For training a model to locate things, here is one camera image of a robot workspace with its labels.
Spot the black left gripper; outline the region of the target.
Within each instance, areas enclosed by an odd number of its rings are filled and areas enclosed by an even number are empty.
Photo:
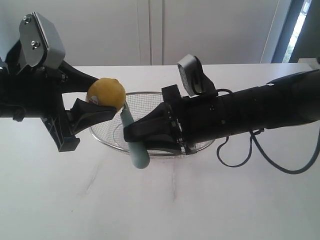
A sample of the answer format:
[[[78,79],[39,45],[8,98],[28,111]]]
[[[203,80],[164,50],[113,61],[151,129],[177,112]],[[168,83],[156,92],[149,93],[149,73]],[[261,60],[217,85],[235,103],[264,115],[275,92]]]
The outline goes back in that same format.
[[[21,122],[39,118],[59,152],[74,151],[80,139],[75,135],[113,119],[117,109],[76,99],[65,110],[62,94],[86,93],[98,78],[77,70],[66,61],[59,69],[32,67],[17,74],[17,48],[9,50],[0,64],[0,116]]]

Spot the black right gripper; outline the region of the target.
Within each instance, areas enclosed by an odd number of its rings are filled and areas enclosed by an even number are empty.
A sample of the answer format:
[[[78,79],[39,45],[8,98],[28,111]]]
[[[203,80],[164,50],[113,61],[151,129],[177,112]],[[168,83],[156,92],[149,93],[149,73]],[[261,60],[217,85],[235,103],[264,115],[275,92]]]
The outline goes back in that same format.
[[[228,94],[210,87],[194,97],[181,96],[178,86],[161,89],[163,101],[126,128],[130,140],[141,140],[148,150],[194,154],[196,145],[230,135]]]

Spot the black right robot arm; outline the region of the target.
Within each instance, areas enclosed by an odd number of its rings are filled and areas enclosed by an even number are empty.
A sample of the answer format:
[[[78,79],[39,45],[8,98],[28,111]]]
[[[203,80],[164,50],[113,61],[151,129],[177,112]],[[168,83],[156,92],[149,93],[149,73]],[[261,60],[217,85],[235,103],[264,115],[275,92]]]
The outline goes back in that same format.
[[[127,143],[149,150],[196,152],[196,144],[260,129],[313,123],[320,118],[320,72],[294,73],[229,94],[182,97],[176,85],[162,89],[163,102],[124,127]]]

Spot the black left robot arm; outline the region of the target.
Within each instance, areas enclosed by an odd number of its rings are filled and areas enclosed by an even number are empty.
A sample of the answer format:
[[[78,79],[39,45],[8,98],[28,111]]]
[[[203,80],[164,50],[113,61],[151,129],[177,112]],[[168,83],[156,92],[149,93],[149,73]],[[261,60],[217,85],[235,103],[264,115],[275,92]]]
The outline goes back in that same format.
[[[79,132],[110,121],[117,113],[113,106],[99,106],[77,98],[66,110],[65,93],[85,93],[98,79],[63,61],[57,69],[44,65],[19,71],[18,59],[23,53],[17,41],[0,64],[0,116],[21,122],[39,118],[54,140],[59,152],[74,151]]]

